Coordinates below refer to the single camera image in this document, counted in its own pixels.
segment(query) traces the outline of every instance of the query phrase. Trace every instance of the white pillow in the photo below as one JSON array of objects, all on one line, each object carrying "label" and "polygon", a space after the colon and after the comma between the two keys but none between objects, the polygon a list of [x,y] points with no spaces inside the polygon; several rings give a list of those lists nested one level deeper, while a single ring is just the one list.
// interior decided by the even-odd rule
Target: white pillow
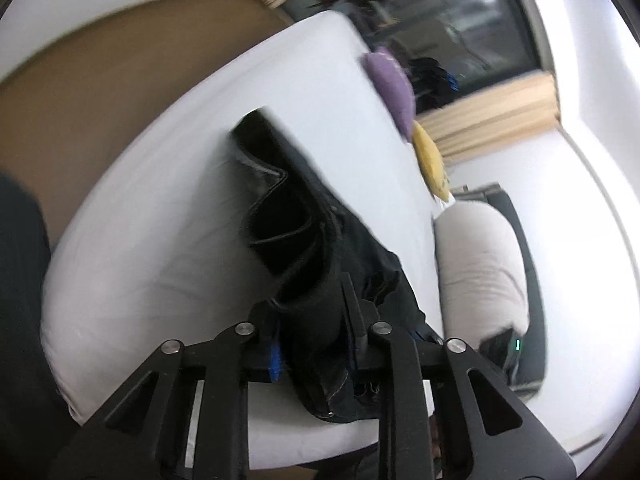
[{"label": "white pillow", "polygon": [[527,281],[516,235],[483,202],[459,201],[435,221],[440,304],[447,338],[480,343],[529,327]]}]

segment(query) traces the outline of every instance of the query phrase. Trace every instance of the white mattress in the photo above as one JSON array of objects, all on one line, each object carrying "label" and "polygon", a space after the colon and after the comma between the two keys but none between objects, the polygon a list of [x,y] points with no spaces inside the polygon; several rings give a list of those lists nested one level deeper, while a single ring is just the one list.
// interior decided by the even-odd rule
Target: white mattress
[{"label": "white mattress", "polygon": [[[76,420],[162,341],[213,338],[272,290],[238,235],[254,197],[228,150],[229,131],[258,107],[400,257],[442,333],[435,205],[360,65],[366,51],[340,14],[300,22],[191,89],[102,177],[56,248],[44,289],[44,348]],[[251,468],[335,456],[377,436],[377,421],[317,420],[287,382],[250,385]]]}]

